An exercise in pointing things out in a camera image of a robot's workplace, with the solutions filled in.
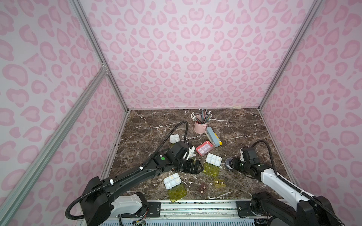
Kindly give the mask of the pink red rectangular pillbox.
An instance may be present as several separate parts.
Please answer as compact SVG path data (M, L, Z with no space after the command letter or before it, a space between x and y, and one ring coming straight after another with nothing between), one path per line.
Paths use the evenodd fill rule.
M206 141L203 144L199 145L196 148L196 151L199 155L204 156L207 155L213 148L214 145L210 141Z

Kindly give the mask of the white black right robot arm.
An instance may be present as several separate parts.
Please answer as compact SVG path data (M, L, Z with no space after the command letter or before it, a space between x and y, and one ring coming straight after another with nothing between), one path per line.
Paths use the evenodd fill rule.
M238 157L228 158L225 165L229 169L264 183L284 199L280 201L269 192L256 193L252 196L249 207L239 209L240 217L270 214L270 220L279 219L288 226L343 225L325 197L316 197L302 190L282 175L276 174L269 165L251 164L241 161Z

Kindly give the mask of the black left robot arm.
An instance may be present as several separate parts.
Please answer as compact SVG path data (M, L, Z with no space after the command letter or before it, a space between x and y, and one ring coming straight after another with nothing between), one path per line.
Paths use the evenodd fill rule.
M190 144L177 142L173 147L156 151L154 156L138 167L134 167L118 176L101 180L91 179L81 201L81 209L88 226L98 226L111 216L116 207L113 202L126 191L138 184L156 178L171 170L189 174L199 174L204 168L199 160L184 156L190 152Z

